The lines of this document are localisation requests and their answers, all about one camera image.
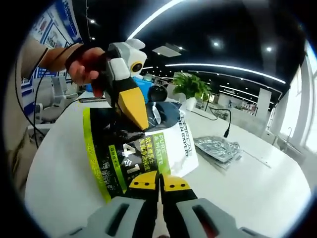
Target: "black bracelet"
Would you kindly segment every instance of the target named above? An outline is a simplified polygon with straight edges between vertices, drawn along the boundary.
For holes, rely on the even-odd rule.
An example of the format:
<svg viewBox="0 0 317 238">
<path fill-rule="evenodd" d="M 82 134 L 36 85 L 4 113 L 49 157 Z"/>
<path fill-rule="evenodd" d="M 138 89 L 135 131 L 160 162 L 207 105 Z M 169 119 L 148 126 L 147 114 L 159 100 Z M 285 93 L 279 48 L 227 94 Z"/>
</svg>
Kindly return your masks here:
<svg viewBox="0 0 317 238">
<path fill-rule="evenodd" d="M 65 67 L 66 70 L 68 72 L 70 65 L 75 61 L 78 60 L 83 54 L 84 52 L 86 52 L 87 50 L 94 48 L 95 46 L 91 45 L 91 44 L 84 44 L 81 45 L 80 47 L 78 47 L 77 49 L 75 49 L 75 51 L 68 57 L 68 59 L 65 62 Z"/>
</svg>

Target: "potted plant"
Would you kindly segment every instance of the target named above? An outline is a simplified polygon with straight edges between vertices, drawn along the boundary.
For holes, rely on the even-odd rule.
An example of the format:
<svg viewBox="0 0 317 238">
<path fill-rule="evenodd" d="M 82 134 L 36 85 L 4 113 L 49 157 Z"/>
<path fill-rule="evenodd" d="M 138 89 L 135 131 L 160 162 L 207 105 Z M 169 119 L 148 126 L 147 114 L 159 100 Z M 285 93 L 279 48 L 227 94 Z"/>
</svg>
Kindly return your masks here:
<svg viewBox="0 0 317 238">
<path fill-rule="evenodd" d="M 192 110 L 197 99 L 207 101 L 211 88 L 199 77 L 188 73 L 175 73 L 173 84 L 176 85 L 173 93 L 183 93 L 186 96 L 187 109 Z"/>
</svg>

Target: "black ceiling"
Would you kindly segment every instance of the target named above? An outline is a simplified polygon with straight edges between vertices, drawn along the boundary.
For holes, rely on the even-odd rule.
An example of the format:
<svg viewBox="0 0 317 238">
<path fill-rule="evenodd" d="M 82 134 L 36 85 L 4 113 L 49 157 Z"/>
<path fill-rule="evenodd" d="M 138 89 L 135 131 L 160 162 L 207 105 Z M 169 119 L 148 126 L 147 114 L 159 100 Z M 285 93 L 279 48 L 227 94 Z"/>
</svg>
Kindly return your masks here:
<svg viewBox="0 0 317 238">
<path fill-rule="evenodd" d="M 170 0 L 87 0 L 90 36 L 107 49 L 111 42 L 125 41 L 152 13 Z M 174 72 L 198 71 L 215 92 L 220 85 L 258 95 L 260 88 L 272 91 L 276 103 L 284 94 L 298 66 L 304 59 L 303 27 L 276 1 L 251 0 L 186 0 L 165 11 L 141 30 L 135 38 L 146 44 L 148 59 L 144 70 L 172 77 Z M 84 0 L 73 0 L 77 24 L 84 42 L 89 41 Z M 152 50 L 169 43 L 181 46 L 181 56 L 168 58 Z M 213 63 L 262 72 L 286 82 L 282 84 L 254 73 L 206 66 L 165 67 L 170 63 Z M 245 78 L 264 86 L 240 80 Z M 247 94 L 239 95 L 250 98 Z"/>
</svg>

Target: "human hand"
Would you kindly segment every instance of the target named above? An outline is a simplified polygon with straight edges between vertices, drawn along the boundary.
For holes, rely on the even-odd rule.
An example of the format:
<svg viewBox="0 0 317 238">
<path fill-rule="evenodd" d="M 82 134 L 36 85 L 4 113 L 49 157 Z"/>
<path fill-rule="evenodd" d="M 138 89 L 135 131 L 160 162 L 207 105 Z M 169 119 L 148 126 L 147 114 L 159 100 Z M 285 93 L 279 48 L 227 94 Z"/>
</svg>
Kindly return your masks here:
<svg viewBox="0 0 317 238">
<path fill-rule="evenodd" d="M 98 78 L 99 72 L 93 70 L 93 68 L 97 63 L 99 56 L 103 53 L 104 51 L 101 48 L 91 48 L 84 52 L 80 59 L 75 60 L 70 65 L 68 73 L 74 83 L 77 85 L 85 85 L 92 83 L 93 80 Z M 95 97 L 102 97 L 103 95 L 103 90 L 99 87 L 93 87 L 93 92 Z"/>
</svg>

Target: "desk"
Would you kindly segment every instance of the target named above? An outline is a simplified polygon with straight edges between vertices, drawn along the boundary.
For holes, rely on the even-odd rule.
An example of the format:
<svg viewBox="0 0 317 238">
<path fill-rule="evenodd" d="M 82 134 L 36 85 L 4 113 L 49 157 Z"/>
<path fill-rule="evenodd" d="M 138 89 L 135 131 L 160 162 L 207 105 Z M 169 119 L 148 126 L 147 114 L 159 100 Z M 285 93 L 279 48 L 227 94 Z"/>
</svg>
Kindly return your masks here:
<svg viewBox="0 0 317 238">
<path fill-rule="evenodd" d="M 81 97 L 91 96 L 86 92 Z M 43 140 L 27 180 L 26 207 L 52 237 L 85 226 L 87 218 L 105 204 L 87 158 L 82 117 L 85 107 L 109 104 L 71 105 Z M 224 120 L 210 121 L 191 112 L 186 117 L 193 137 L 223 136 L 228 126 Z M 198 156 L 199 167 L 185 179 L 198 197 L 207 198 L 235 217 L 237 227 L 269 237 L 281 236 L 310 198 L 304 174 L 290 157 L 237 126 L 231 126 L 228 140 L 238 141 L 247 152 L 240 161 L 222 174 Z"/>
</svg>

